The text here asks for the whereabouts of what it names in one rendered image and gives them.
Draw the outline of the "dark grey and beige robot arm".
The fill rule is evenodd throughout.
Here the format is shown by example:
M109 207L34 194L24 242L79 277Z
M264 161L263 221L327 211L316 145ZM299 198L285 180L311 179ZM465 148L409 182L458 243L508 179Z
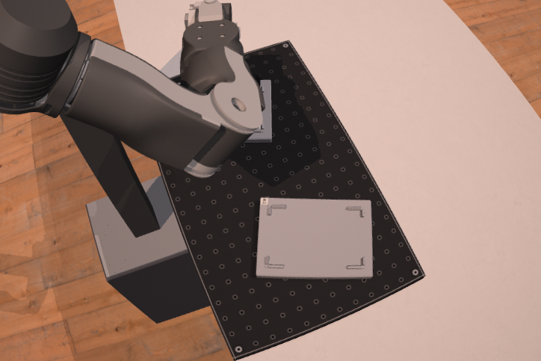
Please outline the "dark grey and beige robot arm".
M190 4L180 85L78 32L65 0L0 0L0 113L56 118L64 109L148 158L208 178L263 122L263 92L240 38L231 3Z

